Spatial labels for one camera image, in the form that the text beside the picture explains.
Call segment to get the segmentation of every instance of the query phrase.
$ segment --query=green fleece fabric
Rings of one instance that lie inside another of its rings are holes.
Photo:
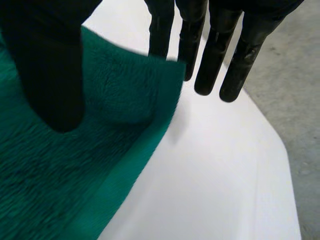
[[[183,64],[82,34],[86,114],[66,134],[28,106],[0,39],[1,240],[96,240],[174,114]]]

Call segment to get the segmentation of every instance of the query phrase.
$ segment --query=plush texture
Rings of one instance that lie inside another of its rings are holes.
[[[96,240],[174,114],[183,64],[82,35],[86,114],[66,134],[30,109],[0,36],[1,240]]]

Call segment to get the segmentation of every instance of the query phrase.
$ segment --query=white sheet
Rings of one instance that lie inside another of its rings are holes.
[[[104,1],[85,25],[147,54],[150,20],[143,0]],[[181,22],[176,10],[171,58]],[[301,239],[286,149],[244,91],[219,99],[225,74],[223,66],[207,97],[194,77],[184,84],[167,133],[100,240]]]

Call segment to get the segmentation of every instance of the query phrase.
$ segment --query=gray concrete floor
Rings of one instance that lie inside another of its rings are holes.
[[[244,86],[286,146],[304,240],[320,239],[319,25],[320,1],[306,0],[268,36]]]

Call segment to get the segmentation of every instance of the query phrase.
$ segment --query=black glove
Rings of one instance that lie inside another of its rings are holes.
[[[145,0],[152,15],[149,54],[166,57],[174,18],[174,0]],[[185,80],[192,77],[208,0],[175,0],[183,19],[178,61],[186,63]],[[220,89],[220,98],[234,101],[266,37],[303,0],[209,0],[210,33],[194,89],[212,91],[237,21],[244,11],[242,32]]]
[[[85,111],[81,24],[102,0],[0,0],[0,29],[31,108],[68,132]]]

